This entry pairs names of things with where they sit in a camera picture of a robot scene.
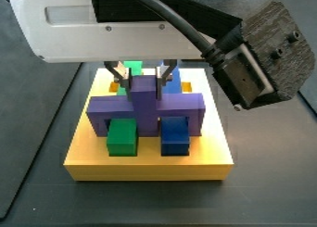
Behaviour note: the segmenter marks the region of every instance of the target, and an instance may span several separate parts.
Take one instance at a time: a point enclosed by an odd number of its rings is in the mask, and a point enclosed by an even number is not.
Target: black cable
[[[152,9],[173,26],[183,32],[195,46],[203,52],[203,57],[215,51],[215,45],[207,40],[193,25],[166,6],[160,0],[138,0],[149,9]]]

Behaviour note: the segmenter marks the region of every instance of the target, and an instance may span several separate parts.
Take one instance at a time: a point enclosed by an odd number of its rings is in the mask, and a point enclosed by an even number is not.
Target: screw
[[[241,111],[243,111],[243,106],[241,106],[241,105],[235,105],[235,110],[236,110],[237,112],[241,112]]]
[[[120,83],[121,80],[120,80],[117,77],[114,77],[114,82],[116,82],[116,83]]]
[[[277,48],[277,49],[275,50],[275,52],[272,53],[272,57],[273,57],[275,60],[281,59],[281,58],[283,58],[283,55],[284,55],[284,51],[283,51],[281,48]]]
[[[298,42],[300,40],[300,38],[302,38],[302,34],[299,31],[294,31],[288,36],[288,40],[290,40],[291,44]]]

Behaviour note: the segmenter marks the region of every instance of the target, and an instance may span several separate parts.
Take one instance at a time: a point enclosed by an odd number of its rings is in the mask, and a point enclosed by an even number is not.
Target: toy blocks
[[[187,117],[161,118],[161,154],[188,156],[191,154],[191,132]]]
[[[144,70],[146,75],[152,74],[152,71],[152,69]],[[180,74],[183,81],[192,83],[192,91],[204,94],[207,105],[203,136],[192,137],[191,155],[164,157],[161,155],[161,137],[140,137],[138,156],[136,157],[112,157],[109,155],[106,149],[109,137],[96,135],[88,116],[90,110],[101,119],[106,105],[104,100],[110,102],[110,98],[105,97],[113,97],[112,99],[117,97],[116,93],[109,92],[113,75],[106,69],[100,69],[65,159],[65,168],[77,181],[199,181],[224,180],[227,178],[233,168],[233,159],[205,70],[181,69]],[[92,101],[100,105],[89,107]],[[133,118],[133,106],[122,109],[122,111],[128,115],[132,113],[130,118]],[[109,131],[105,121],[101,124]]]
[[[136,157],[138,154],[138,135],[136,120],[113,120],[109,126],[109,155]]]

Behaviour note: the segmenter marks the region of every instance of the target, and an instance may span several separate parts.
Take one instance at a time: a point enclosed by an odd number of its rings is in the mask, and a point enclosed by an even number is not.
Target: block structure
[[[233,159],[207,73],[204,69],[181,69],[180,72],[183,81],[192,83],[192,90],[204,94],[208,108],[203,136],[192,137],[191,155],[164,157],[160,137],[140,137],[137,157],[109,155],[105,145],[109,137],[96,135],[86,113],[92,97],[116,96],[116,93],[106,93],[113,76],[106,69],[101,69],[65,160],[65,167],[77,181],[196,181],[227,178],[233,168]]]

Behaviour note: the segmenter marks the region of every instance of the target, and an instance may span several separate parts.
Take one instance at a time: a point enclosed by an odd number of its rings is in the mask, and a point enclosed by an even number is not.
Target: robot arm
[[[192,59],[203,55],[237,107],[294,98],[315,56],[273,0],[160,0],[216,44],[195,42],[138,0],[10,0],[35,54],[47,62]]]

